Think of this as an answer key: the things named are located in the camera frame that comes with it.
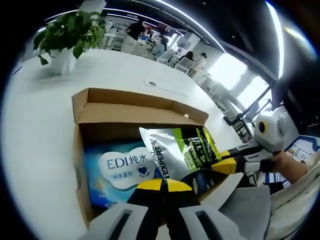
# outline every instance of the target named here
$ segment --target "potted plant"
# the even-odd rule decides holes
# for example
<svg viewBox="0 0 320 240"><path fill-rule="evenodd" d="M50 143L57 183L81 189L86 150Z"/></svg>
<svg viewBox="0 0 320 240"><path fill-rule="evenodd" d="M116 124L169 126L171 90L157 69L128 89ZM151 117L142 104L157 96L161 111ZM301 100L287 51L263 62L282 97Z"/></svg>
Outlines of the potted plant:
<svg viewBox="0 0 320 240"><path fill-rule="evenodd" d="M66 13L49 23L33 40L34 50L42 65L49 62L41 56L46 52L51 57L54 74L70 72L82 53L95 48L103 39L106 29L98 12L78 11Z"/></svg>

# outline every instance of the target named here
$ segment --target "blue package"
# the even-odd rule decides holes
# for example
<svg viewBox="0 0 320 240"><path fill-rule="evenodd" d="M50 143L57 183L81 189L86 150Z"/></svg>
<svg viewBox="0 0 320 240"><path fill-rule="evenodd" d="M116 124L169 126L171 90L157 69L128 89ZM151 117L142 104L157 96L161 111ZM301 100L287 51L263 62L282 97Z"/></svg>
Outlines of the blue package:
<svg viewBox="0 0 320 240"><path fill-rule="evenodd" d="M143 141L90 147L84 160L90 201L100 207L126 202L137 185L162 178Z"/></svg>

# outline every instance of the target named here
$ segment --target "wet wipes package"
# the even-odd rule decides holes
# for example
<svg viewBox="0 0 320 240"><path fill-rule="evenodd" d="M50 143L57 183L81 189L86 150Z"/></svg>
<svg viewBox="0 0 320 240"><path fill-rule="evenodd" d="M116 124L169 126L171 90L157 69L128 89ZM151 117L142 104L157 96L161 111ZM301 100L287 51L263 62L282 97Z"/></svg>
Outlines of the wet wipes package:
<svg viewBox="0 0 320 240"><path fill-rule="evenodd" d="M90 201L100 207L126 202L138 184L161 177L143 141L89 147L84 158Z"/></svg>
<svg viewBox="0 0 320 240"><path fill-rule="evenodd" d="M225 176L211 171L221 158L207 129L202 127L145 129L141 137L162 177L188 184L198 196Z"/></svg>

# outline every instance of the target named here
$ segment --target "white desk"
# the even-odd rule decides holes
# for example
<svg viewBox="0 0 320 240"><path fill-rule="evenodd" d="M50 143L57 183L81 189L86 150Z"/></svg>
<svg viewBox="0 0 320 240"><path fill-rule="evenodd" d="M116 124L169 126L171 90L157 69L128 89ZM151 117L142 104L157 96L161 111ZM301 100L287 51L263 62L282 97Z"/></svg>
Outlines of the white desk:
<svg viewBox="0 0 320 240"><path fill-rule="evenodd" d="M159 88L147 86L149 81ZM48 66L31 58L7 87L1 140L10 190L39 239L73 240L86 232L75 194L71 96L89 87L149 94L198 108L209 113L205 125L220 151L241 144L206 93L186 74L166 65L91 49L79 58L73 72L52 76ZM228 177L205 202L220 208L241 177L242 173Z"/></svg>

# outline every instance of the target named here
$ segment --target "white flower pot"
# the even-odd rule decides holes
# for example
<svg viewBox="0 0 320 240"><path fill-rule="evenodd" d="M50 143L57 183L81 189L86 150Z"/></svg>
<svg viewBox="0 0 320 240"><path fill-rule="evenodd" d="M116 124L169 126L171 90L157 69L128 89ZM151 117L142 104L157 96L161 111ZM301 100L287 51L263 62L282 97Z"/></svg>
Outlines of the white flower pot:
<svg viewBox="0 0 320 240"><path fill-rule="evenodd" d="M62 75L71 72L76 64L76 58L73 55L73 49L64 48L59 50L51 50L50 70L55 75Z"/></svg>

